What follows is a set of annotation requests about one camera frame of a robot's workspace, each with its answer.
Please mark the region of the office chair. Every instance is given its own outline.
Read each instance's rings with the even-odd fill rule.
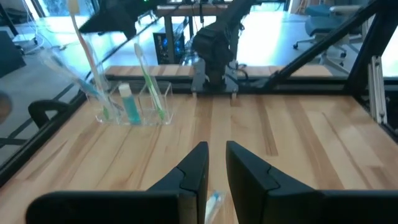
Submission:
[[[298,49],[299,43],[315,43],[324,36],[328,35],[331,31],[337,29],[344,20],[349,16],[350,14],[355,13],[361,6],[359,5],[352,5],[352,6],[332,6],[329,8],[330,11],[330,16],[325,17],[325,16],[312,16],[309,17],[305,21],[305,31],[306,33],[310,36],[313,37],[311,39],[307,40],[300,40],[297,41],[294,45],[294,49]],[[350,39],[351,35],[355,35],[356,37],[353,39]],[[316,58],[315,60],[323,65],[328,65],[340,72],[343,72],[345,74],[349,74],[349,71],[344,68],[344,59],[347,56],[347,50],[344,49],[342,46],[347,45],[351,49],[353,49],[355,52],[359,52],[358,49],[356,49],[352,44],[353,43],[358,43],[362,42],[362,37],[361,37],[361,28],[357,28],[355,30],[352,30],[350,35],[347,35],[346,37],[342,38],[339,42],[337,42],[334,47],[336,49],[339,49],[342,51],[340,54],[340,58],[338,57],[329,57],[327,56],[327,51],[325,51],[321,56]]]

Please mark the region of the computer tower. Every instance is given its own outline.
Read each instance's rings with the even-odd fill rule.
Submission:
[[[184,30],[188,24],[188,18],[186,17],[182,23],[173,24],[173,35],[174,35],[174,62],[180,63],[185,52],[185,37]],[[156,49],[157,63],[159,65],[170,64],[168,40],[166,38],[166,31],[162,28],[158,32],[154,32],[154,43]]]

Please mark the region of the wood grain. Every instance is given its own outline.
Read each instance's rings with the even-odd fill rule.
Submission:
[[[208,191],[226,192],[214,223],[237,223],[228,140],[316,189],[398,188],[397,145],[348,96],[175,95],[173,101],[172,124],[159,127],[99,124],[84,104],[0,190],[1,223],[23,223],[28,204],[54,190],[145,190],[200,141],[210,147]]]
[[[200,16],[199,4],[190,6],[180,6],[175,10],[176,6],[157,6],[156,16]],[[202,5],[203,16],[217,16],[221,14],[226,8],[227,4],[218,4],[217,6],[211,4]]]
[[[248,66],[245,71],[249,76],[269,76],[272,73],[280,70],[281,66]],[[179,65],[159,65],[149,66],[148,69],[151,75],[160,76],[193,76],[194,69],[192,66],[179,66]],[[142,70],[140,66],[112,66],[106,71],[109,75],[131,75],[141,76]],[[322,65],[307,65],[296,71],[293,76],[295,77],[330,77],[331,73],[327,68]]]

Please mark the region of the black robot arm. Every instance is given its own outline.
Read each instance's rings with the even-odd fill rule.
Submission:
[[[208,84],[220,86],[224,82],[225,66],[234,59],[229,49],[232,31],[241,19],[249,14],[256,0],[234,0],[216,22],[200,29],[193,39],[192,47],[205,61]]]
[[[131,39],[137,34],[134,23],[149,10],[156,10],[167,0],[101,0],[100,9],[80,28],[83,34],[94,32],[123,32]]]

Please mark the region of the black bracket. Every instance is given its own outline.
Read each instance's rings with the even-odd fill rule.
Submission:
[[[50,118],[45,112],[55,110],[58,113],[63,113],[68,109],[68,107],[68,103],[57,100],[39,100],[31,103],[28,106],[28,111],[33,122],[38,128],[41,128],[50,121]]]

